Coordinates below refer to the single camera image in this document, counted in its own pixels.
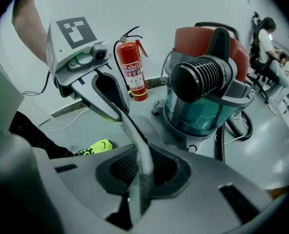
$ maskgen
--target black fabric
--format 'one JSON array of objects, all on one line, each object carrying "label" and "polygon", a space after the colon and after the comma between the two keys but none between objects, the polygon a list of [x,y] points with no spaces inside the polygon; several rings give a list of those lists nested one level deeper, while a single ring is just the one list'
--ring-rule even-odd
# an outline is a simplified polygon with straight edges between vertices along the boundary
[{"label": "black fabric", "polygon": [[44,149],[48,157],[63,158],[74,155],[65,147],[56,145],[41,130],[39,130],[24,114],[17,112],[10,125],[9,131],[26,139],[32,147]]}]

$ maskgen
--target gray floor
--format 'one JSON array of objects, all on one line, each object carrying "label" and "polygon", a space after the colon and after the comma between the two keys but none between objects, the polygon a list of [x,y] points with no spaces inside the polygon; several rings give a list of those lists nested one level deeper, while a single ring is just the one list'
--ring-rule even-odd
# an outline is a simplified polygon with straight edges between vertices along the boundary
[{"label": "gray floor", "polygon": [[[131,101],[130,114],[145,116],[158,131],[155,118],[150,112],[156,100],[165,98],[166,90],[160,87],[148,93],[149,98],[143,102]],[[41,125],[40,129],[47,134],[51,129],[65,127],[81,111],[83,109],[50,120]],[[289,121],[287,123],[282,115],[275,116],[259,97],[246,111],[253,123],[253,135],[247,141],[237,140],[226,145],[226,163],[262,189],[289,185]],[[49,138],[74,153],[104,138],[119,146],[131,143],[120,123],[109,122],[91,111],[79,116],[68,128],[51,132]],[[233,138],[226,131],[225,142]],[[212,136],[201,144],[198,153],[213,156],[214,145]]]}]

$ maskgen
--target white wall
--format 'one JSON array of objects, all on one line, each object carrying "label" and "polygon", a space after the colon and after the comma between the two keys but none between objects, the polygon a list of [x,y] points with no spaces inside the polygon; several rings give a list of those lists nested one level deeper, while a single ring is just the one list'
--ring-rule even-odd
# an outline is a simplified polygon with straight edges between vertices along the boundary
[{"label": "white wall", "polygon": [[[95,23],[110,46],[124,32],[139,25],[135,33],[144,37],[142,44],[149,56],[143,60],[146,79],[160,75],[163,60],[173,47],[175,30],[198,21],[216,21],[237,28],[248,49],[250,19],[256,10],[262,18],[274,18],[278,24],[275,39],[289,45],[289,27],[270,0],[36,0],[36,6],[45,29],[51,20],[85,16]],[[39,91],[47,68],[20,42],[10,18],[8,12],[2,25],[5,55],[16,68],[24,88]],[[52,81],[43,95],[33,99],[49,114],[73,102],[61,98]]]}]

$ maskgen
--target neon yellow shoe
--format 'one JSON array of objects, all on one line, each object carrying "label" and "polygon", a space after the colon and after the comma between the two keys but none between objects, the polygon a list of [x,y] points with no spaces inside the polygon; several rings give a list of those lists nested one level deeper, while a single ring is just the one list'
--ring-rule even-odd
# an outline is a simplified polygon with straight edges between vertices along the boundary
[{"label": "neon yellow shoe", "polygon": [[80,150],[78,153],[75,154],[75,156],[83,156],[83,155],[89,155],[89,154],[98,154],[106,151],[110,151],[113,149],[113,145],[110,140],[103,139],[95,144],[91,145],[89,148]]}]

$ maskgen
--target vacuum cleaner handle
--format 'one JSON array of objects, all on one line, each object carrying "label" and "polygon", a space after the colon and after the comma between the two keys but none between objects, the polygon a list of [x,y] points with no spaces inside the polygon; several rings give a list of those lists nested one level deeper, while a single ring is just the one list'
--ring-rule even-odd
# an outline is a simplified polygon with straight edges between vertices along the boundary
[{"label": "vacuum cleaner handle", "polygon": [[212,21],[203,21],[203,22],[197,22],[194,26],[196,27],[220,27],[220,28],[225,28],[229,31],[231,31],[234,34],[234,38],[238,41],[240,41],[240,34],[239,31],[236,30],[235,28],[223,24],[223,23],[218,23],[218,22],[212,22]]}]

